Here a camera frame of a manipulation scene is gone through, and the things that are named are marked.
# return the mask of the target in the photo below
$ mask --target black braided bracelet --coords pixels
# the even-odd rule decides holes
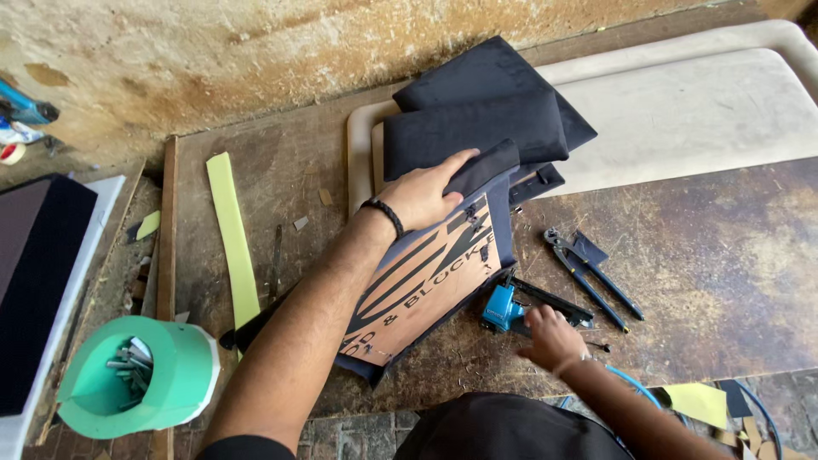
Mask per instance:
[[[401,223],[401,219],[398,219],[398,216],[395,215],[395,212],[392,211],[392,208],[390,208],[386,203],[384,203],[381,200],[378,200],[377,196],[373,196],[372,198],[364,201],[363,204],[361,204],[362,208],[365,206],[369,206],[371,208],[376,208],[384,211],[386,217],[389,217],[389,220],[391,220],[392,224],[395,226],[395,232],[398,234],[398,238],[403,236],[403,224]]]

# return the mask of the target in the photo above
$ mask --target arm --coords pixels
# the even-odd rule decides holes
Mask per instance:
[[[460,193],[443,196],[443,189],[476,153],[461,151],[438,167],[405,174],[383,190],[380,200],[407,231],[439,222],[463,201]],[[380,210],[363,208],[353,216],[247,350],[203,446],[234,435],[259,435],[295,452],[355,304],[395,234]]]
[[[730,459],[646,397],[636,395],[601,363],[582,361],[580,356],[590,354],[585,341],[561,313],[544,305],[529,310],[525,322],[534,344],[518,354],[549,372],[560,371],[559,377],[622,438],[635,458]]]

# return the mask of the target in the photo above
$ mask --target cutting pliers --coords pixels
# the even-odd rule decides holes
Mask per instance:
[[[594,273],[594,275],[596,275],[596,277],[599,278],[602,284],[604,284],[605,287],[610,289],[610,291],[617,298],[619,298],[628,307],[628,309],[631,310],[631,313],[633,313],[633,315],[636,318],[638,318],[640,321],[645,320],[645,315],[642,313],[642,310],[640,310],[639,307],[636,306],[636,303],[633,300],[629,299],[627,295],[625,295],[625,293],[622,292],[622,290],[619,289],[617,285],[615,285],[614,282],[611,281],[609,277],[602,273],[602,270],[599,270],[599,268],[597,268],[596,265],[590,263],[588,261],[588,256],[585,255],[584,252],[573,247],[572,244],[568,243],[565,239],[563,239],[560,236],[560,232],[558,232],[556,228],[553,227],[549,228],[546,231],[544,237],[546,238],[546,242],[549,245],[551,245],[551,247],[554,249],[557,259],[559,259],[560,262],[562,262],[562,264],[566,267],[566,269],[569,272],[571,272],[571,276],[573,276],[573,279],[576,280],[577,283],[579,283],[579,286],[581,286],[582,289],[584,289],[585,292],[594,300],[594,303],[599,305],[600,308],[603,311],[605,311],[605,313],[613,320],[613,322],[616,323],[617,327],[622,329],[622,331],[624,331],[625,333],[631,331],[630,329],[628,329],[628,327],[625,325],[625,322],[619,317],[619,315],[617,315],[616,312],[614,312],[614,310],[611,309],[610,305],[608,305],[608,302],[605,302],[605,299],[603,299],[599,295],[599,293],[594,291],[594,288],[591,287],[591,285],[588,284],[587,281],[585,281],[585,278],[582,277],[581,274],[577,273],[577,270],[574,267],[572,267],[571,264],[569,264],[568,258],[566,256],[567,252],[571,252],[574,255],[576,255],[577,258],[580,259],[583,264],[585,264],[588,270]]]

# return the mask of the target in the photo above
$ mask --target hand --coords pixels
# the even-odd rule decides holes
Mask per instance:
[[[548,305],[530,309],[525,314],[525,325],[531,327],[534,346],[521,348],[517,354],[531,359],[548,372],[571,359],[579,361],[583,354],[591,354],[579,335],[560,312]]]
[[[443,189],[466,161],[479,154],[478,149],[458,151],[438,166],[406,173],[386,187],[378,199],[392,208],[406,231],[440,222],[463,202],[460,193],[443,196]]]

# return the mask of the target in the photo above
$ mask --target yellow foam piece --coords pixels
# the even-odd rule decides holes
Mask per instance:
[[[137,241],[141,240],[144,237],[147,237],[151,233],[155,232],[157,228],[159,228],[159,221],[160,216],[162,215],[161,211],[154,211],[142,220],[142,224],[139,226],[137,230]]]
[[[245,226],[241,222],[233,171],[227,152],[207,161],[210,191],[216,207],[218,228],[222,231],[224,252],[227,256],[227,271],[230,273],[230,292],[233,298],[233,322],[236,328],[256,316],[258,296],[255,290],[253,264],[245,239]]]
[[[722,430],[727,429],[727,393],[704,383],[663,386],[671,408]]]

